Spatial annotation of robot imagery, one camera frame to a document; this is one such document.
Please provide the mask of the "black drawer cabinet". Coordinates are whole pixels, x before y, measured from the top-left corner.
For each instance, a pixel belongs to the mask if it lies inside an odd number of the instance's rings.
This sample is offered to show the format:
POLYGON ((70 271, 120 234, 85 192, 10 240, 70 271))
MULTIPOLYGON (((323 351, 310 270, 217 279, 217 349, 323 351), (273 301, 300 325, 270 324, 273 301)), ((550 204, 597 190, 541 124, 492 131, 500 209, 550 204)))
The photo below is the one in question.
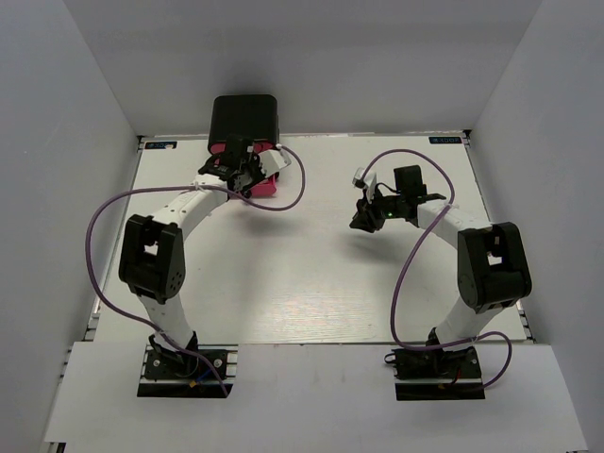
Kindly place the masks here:
POLYGON ((279 141, 277 99, 271 94, 232 94, 214 99, 208 150, 231 134, 271 147, 279 141))

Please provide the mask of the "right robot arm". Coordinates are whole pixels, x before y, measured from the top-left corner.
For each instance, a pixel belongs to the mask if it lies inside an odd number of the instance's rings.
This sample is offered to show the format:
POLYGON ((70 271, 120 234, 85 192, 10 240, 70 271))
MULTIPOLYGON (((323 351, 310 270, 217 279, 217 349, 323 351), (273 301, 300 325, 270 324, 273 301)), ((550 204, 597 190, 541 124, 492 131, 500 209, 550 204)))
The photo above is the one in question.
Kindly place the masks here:
POLYGON ((519 228, 510 222, 492 224, 468 214, 438 193, 429 193, 417 165, 394 170, 396 189, 384 195, 377 175, 359 168, 353 185, 362 190, 350 227, 369 233, 391 219, 403 219, 434 234, 457 251, 459 298, 432 330, 426 363, 445 377, 461 363, 458 350, 477 340, 490 321, 532 290, 519 228))

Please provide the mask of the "pink bottom drawer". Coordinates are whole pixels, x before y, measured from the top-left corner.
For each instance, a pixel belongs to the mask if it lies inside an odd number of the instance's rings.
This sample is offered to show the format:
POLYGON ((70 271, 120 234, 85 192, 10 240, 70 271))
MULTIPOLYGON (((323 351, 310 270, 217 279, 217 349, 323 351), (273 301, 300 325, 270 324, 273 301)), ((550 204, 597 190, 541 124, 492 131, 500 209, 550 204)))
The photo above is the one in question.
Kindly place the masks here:
POLYGON ((251 198, 271 197, 277 193, 278 175, 273 175, 252 187, 248 192, 251 198))

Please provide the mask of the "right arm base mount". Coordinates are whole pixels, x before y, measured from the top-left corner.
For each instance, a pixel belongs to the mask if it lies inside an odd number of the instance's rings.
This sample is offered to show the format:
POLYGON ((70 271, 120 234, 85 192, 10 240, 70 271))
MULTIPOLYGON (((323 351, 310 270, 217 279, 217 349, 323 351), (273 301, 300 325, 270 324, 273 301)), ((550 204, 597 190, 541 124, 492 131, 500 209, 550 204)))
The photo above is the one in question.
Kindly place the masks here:
POLYGON ((397 401, 483 400, 482 373, 473 346, 458 351, 393 349, 384 356, 394 368, 397 401))

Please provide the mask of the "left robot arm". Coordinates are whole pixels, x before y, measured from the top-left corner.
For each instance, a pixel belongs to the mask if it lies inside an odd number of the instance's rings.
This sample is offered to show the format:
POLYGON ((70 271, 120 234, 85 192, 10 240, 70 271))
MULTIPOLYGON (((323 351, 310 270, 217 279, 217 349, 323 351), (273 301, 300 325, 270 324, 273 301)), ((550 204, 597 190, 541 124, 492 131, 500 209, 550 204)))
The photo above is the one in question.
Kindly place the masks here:
POLYGON ((179 298, 186 276, 185 241, 229 192, 245 192, 265 177, 254 142, 231 135, 223 152, 212 155, 193 184, 164 207, 126 222, 118 276, 143 304, 159 331, 152 344, 167 350, 167 365, 178 376, 193 374, 199 365, 196 334, 179 298))

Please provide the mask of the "pink drawer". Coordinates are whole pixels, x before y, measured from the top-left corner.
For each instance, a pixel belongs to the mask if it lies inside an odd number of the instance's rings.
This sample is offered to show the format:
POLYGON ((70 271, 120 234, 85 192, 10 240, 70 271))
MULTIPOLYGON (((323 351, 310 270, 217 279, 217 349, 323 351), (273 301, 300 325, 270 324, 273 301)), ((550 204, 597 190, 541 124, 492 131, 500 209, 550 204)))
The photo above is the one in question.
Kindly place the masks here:
POLYGON ((216 143, 209 148, 209 151, 212 155, 215 155, 224 152, 225 148, 226 145, 224 143, 216 143))
POLYGON ((252 187, 248 192, 251 198, 271 197, 277 193, 278 175, 273 175, 252 187))

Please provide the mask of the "pink top drawer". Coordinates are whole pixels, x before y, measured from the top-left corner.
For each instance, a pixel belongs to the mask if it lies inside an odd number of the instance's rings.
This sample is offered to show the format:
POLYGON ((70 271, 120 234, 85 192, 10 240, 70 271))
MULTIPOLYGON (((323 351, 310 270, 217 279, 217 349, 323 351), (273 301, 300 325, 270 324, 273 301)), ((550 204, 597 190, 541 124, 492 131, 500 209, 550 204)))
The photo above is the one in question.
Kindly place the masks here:
POLYGON ((216 143, 209 148, 209 151, 212 155, 215 155, 224 152, 225 148, 226 145, 224 143, 216 143))

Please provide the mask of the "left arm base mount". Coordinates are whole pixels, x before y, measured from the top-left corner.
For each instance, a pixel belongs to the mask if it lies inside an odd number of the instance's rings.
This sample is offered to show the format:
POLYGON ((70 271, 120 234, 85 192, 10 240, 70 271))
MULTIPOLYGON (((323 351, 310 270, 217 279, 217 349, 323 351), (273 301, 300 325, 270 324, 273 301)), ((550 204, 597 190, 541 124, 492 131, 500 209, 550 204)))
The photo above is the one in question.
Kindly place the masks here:
POLYGON ((224 383, 226 393, 209 367, 196 358, 185 363, 165 359, 150 345, 145 349, 137 397, 142 398, 226 398, 235 382, 238 346, 209 345, 198 353, 208 359, 224 383))

